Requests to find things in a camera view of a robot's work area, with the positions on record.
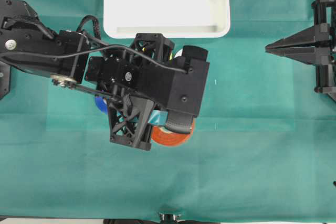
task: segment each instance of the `green fabric surface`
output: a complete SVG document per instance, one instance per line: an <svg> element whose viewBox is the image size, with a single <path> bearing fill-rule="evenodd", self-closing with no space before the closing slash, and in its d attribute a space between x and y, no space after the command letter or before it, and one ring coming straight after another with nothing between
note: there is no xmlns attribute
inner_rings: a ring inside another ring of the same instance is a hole
<svg viewBox="0 0 336 224"><path fill-rule="evenodd" d="M54 30L102 21L103 0L25 1ZM211 63L194 136L178 148L111 144L92 96L14 70L0 102L0 215L336 222L336 104L314 93L313 67L264 53L312 25L312 1L230 0L228 35L173 40Z"/></svg>

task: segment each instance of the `screw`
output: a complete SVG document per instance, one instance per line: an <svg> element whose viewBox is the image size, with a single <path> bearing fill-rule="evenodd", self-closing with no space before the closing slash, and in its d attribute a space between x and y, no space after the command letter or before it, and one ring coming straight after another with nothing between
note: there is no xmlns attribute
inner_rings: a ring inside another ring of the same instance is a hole
<svg viewBox="0 0 336 224"><path fill-rule="evenodd" d="M187 101L188 101L188 98L184 95L184 96L181 97L181 101L182 101L182 102L187 102Z"/></svg>
<svg viewBox="0 0 336 224"><path fill-rule="evenodd" d="M16 41L13 39L9 39L8 41L6 41L5 47L7 48L7 50L14 50L16 48Z"/></svg>

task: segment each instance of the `black plastic part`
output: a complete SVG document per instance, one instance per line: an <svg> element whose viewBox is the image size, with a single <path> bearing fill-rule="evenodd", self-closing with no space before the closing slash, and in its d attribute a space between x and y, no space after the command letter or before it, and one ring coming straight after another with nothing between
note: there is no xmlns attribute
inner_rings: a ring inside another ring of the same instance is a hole
<svg viewBox="0 0 336 224"><path fill-rule="evenodd" d="M265 47L265 51L316 67L315 92L328 94L336 101L336 0L315 0L314 25L299 33L278 40ZM331 8L331 21L327 21L327 8Z"/></svg>
<svg viewBox="0 0 336 224"><path fill-rule="evenodd" d="M10 92L11 67L0 61L0 100Z"/></svg>
<svg viewBox="0 0 336 224"><path fill-rule="evenodd" d="M193 121L193 115L177 111L169 111L167 121L164 127L172 132L190 134Z"/></svg>
<svg viewBox="0 0 336 224"><path fill-rule="evenodd" d="M136 116L138 117L138 123L135 132L131 133L130 136L127 136L125 134L117 135L117 132L121 130L121 128L116 130L116 125L119 123L117 121L117 111L114 108L110 108L111 103L108 103L108 115L111 129L110 141L112 143L122 144L125 146L149 151L152 146L152 144L150 143L152 128L150 125L148 125L148 120L154 109L154 102L139 97L130 97L130 99L132 105L138 109L138 112L136 114Z"/></svg>
<svg viewBox="0 0 336 224"><path fill-rule="evenodd" d="M174 58L167 66L184 67L184 56ZM143 67L139 74L137 90L167 110L198 116L201 108L209 63L191 59L192 72L188 74L151 65Z"/></svg>
<svg viewBox="0 0 336 224"><path fill-rule="evenodd" d="M46 28L39 21L37 13L25 1L0 0L0 52L8 51L5 43L9 39L16 41L16 48L13 52L29 51L63 55L88 50L91 47L79 33L60 31L57 34ZM58 60L17 55L2 58L1 61L24 72L44 77L58 74L81 83L87 59L88 55Z"/></svg>

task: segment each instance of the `robotic arm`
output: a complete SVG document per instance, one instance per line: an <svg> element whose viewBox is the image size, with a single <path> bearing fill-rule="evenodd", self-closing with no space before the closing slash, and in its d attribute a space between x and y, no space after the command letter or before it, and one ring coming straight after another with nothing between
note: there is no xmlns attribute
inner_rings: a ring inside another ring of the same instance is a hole
<svg viewBox="0 0 336 224"><path fill-rule="evenodd" d="M82 29L88 21L94 36ZM51 78L56 86L104 99L111 142L149 151L153 111L167 114L167 130L190 134L201 107L207 51L184 46L172 59L173 49L161 34L137 34L130 47L109 45L93 16L76 31L56 33L25 1L0 0L0 99L9 93L11 67ZM101 56L89 58L92 52ZM81 85L83 78L96 89Z"/></svg>

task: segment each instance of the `metal bolt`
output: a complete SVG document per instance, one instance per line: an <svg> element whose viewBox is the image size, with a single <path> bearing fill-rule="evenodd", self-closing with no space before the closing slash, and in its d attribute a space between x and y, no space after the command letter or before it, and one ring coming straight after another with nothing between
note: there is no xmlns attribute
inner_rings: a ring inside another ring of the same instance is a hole
<svg viewBox="0 0 336 224"><path fill-rule="evenodd" d="M7 50L14 50L16 48L16 41L13 39L9 39L5 43L5 47Z"/></svg>
<svg viewBox="0 0 336 224"><path fill-rule="evenodd" d="M132 74L131 74L130 72L127 72L127 73L125 74L125 80L126 80L126 81L131 81L131 80L132 80Z"/></svg>
<svg viewBox="0 0 336 224"><path fill-rule="evenodd" d="M181 101L182 101L182 102L187 102L187 101L188 101L188 98L184 95L184 96L181 97Z"/></svg>

